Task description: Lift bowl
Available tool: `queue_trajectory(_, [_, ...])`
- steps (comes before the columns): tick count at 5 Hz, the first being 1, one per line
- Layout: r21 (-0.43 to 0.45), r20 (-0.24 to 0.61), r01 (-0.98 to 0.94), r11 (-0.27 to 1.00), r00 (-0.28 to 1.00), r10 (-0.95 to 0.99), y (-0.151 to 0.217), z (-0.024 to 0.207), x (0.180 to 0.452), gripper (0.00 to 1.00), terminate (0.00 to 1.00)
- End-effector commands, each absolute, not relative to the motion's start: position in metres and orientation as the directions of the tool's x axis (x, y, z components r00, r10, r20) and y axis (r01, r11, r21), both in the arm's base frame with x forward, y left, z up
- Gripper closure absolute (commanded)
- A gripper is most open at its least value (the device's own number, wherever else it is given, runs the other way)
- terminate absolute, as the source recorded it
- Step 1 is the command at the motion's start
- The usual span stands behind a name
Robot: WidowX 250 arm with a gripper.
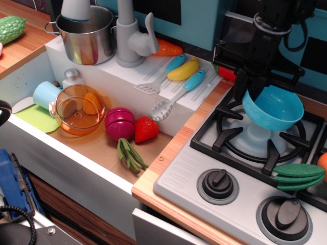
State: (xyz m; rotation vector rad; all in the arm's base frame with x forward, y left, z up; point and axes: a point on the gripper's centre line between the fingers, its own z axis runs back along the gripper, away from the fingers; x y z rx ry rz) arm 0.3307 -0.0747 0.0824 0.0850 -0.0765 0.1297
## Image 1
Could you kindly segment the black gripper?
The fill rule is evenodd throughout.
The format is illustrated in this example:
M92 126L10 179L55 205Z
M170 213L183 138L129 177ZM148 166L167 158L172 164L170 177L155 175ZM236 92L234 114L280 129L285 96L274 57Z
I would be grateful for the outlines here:
M233 98L241 102L251 82L251 99L256 101L263 89L269 86L272 76L295 85L305 75L305 70L284 57L279 51L281 40L288 38L291 26L285 29L255 24L250 42L237 43L221 40L215 50L213 63L237 71Z

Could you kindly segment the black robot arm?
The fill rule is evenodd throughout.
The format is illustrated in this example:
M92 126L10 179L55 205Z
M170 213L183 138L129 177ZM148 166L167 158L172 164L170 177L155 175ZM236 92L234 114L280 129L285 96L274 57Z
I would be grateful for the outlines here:
M306 19L314 16L317 1L263 1L253 18L255 27L250 42L237 43L220 40L216 45L213 63L236 75L233 98L241 102L245 93L256 100L265 87L277 86L293 92L305 70L285 58L279 51L284 43L291 52L305 47L308 39ZM305 41L289 47L293 25L301 25Z

